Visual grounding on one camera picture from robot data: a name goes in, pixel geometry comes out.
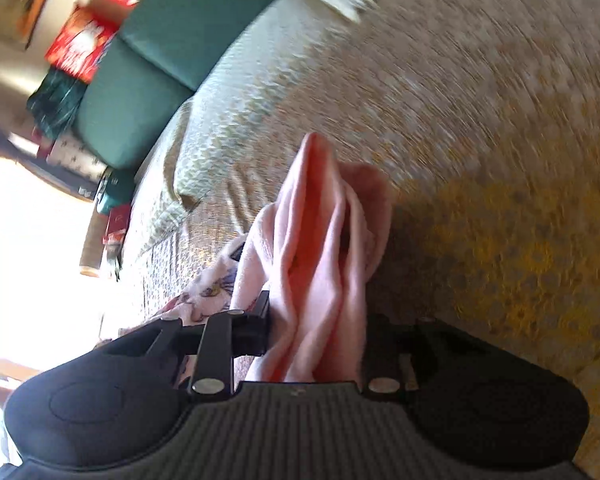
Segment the pink cartoon fleece garment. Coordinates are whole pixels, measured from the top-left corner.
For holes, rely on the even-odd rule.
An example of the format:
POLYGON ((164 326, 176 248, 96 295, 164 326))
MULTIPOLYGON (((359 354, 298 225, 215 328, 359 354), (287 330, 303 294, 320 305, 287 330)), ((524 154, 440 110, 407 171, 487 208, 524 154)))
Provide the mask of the pink cartoon fleece garment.
POLYGON ((381 170, 340 162, 324 136, 308 134, 277 200, 154 317, 199 325, 221 311, 252 310, 266 290, 268 351, 240 378, 358 382, 365 289, 384 255, 391 215, 381 170))

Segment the green plaid cushion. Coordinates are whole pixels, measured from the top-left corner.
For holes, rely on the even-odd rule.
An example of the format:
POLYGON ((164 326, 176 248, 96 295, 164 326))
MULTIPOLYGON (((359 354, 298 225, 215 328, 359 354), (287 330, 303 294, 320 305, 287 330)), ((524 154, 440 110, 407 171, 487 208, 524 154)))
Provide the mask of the green plaid cushion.
POLYGON ((42 136, 57 140, 73 124, 87 84, 63 70, 51 67, 38 90, 27 99, 27 110, 42 136))

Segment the left red cushion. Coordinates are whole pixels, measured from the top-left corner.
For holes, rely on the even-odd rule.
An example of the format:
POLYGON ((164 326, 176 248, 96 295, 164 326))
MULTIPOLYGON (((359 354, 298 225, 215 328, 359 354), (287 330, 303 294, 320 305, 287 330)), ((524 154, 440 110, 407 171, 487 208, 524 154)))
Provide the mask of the left red cushion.
POLYGON ((114 22, 76 6, 46 51, 45 59, 58 70, 89 84, 118 29, 114 22))

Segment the red booklet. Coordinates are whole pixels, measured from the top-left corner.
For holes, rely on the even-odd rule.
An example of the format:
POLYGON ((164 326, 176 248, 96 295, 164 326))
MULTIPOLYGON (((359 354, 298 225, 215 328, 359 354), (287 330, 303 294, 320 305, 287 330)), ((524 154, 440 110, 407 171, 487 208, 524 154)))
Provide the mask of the red booklet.
POLYGON ((105 246, 122 244, 129 229, 131 205, 123 204, 110 210, 102 244, 105 246))

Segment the green sofa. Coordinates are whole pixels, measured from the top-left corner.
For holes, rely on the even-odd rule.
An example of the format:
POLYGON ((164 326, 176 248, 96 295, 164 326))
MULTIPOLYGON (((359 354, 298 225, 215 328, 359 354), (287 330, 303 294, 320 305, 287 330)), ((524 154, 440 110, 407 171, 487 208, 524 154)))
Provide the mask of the green sofa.
POLYGON ((122 261, 184 222, 316 50, 377 0, 140 0, 88 86, 73 129, 137 187, 122 261))

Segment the teal tissue box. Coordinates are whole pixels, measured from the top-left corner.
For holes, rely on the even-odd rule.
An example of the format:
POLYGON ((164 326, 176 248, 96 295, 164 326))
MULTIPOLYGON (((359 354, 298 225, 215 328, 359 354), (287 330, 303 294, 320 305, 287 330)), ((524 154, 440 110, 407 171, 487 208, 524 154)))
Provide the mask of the teal tissue box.
POLYGON ((107 169, 96 191, 96 211, 99 214, 110 214, 112 208, 128 204, 132 200, 134 191, 133 171, 107 169))

